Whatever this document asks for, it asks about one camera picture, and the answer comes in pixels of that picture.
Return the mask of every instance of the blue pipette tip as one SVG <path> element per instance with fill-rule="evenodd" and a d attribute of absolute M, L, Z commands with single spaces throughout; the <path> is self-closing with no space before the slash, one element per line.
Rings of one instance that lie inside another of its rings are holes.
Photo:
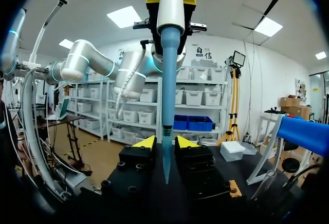
<path fill-rule="evenodd" d="M 169 181 L 170 166 L 171 166 L 171 151 L 172 151 L 172 136 L 163 136 L 162 139 L 162 160 L 163 172 L 166 184 Z"/>

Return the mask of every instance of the glass cylinder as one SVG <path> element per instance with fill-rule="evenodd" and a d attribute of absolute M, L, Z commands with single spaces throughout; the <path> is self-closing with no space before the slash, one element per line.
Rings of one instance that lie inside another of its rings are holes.
<path fill-rule="evenodd" d="M 277 175 L 277 172 L 274 170 L 267 171 L 265 178 L 263 179 L 262 183 L 260 184 L 260 186 L 258 187 L 258 189 L 256 190 L 255 194 L 252 196 L 251 199 L 257 200 L 257 198 L 259 196 L 261 196 L 263 193 L 265 193 L 269 189 L 269 187 L 272 185 L 276 175 Z"/>

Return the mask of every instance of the ceiling light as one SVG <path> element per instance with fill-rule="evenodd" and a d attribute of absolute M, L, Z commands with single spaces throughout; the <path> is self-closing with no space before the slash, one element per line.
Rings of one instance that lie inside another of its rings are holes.
<path fill-rule="evenodd" d="M 265 17 L 255 28 L 254 31 L 257 31 L 261 34 L 264 34 L 266 36 L 273 36 L 276 34 L 279 30 L 282 29 L 282 25 L 278 24 L 277 22 Z"/>
<path fill-rule="evenodd" d="M 119 28 L 130 27 L 134 25 L 134 22 L 140 22 L 140 16 L 137 14 L 132 6 L 122 8 L 115 12 L 107 14 Z"/>
<path fill-rule="evenodd" d="M 318 60 L 321 60 L 321 59 L 324 59 L 327 57 L 327 55 L 325 54 L 325 52 L 321 52 L 321 53 L 317 53 L 315 55 L 315 57 L 318 59 Z"/>
<path fill-rule="evenodd" d="M 61 41 L 60 43 L 58 43 L 58 45 L 64 47 L 64 48 L 68 48 L 68 49 L 71 49 L 72 45 L 73 45 L 73 42 L 71 42 L 70 40 L 68 39 L 64 39 L 63 41 Z"/>

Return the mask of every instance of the yellow tripod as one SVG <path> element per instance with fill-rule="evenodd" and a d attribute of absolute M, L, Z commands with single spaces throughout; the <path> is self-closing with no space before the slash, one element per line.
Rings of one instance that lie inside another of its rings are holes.
<path fill-rule="evenodd" d="M 233 68 L 233 96 L 232 96 L 232 107 L 230 116 L 230 123 L 228 126 L 228 130 L 222 136 L 222 138 L 216 144 L 217 146 L 220 145 L 223 141 L 235 141 L 235 133 L 237 136 L 237 140 L 240 141 L 240 133 L 239 128 L 237 126 L 237 112 L 239 111 L 239 95 L 240 95 L 240 80 L 239 76 L 236 77 L 236 69 Z"/>

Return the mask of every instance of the blue tube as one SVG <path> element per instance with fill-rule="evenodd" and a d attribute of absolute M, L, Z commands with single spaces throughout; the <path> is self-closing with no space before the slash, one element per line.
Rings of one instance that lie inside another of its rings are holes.
<path fill-rule="evenodd" d="M 180 30 L 177 27 L 168 26 L 162 29 L 162 159 L 166 184 L 169 181 L 171 166 L 172 127 L 175 114 L 177 50 L 179 42 Z"/>

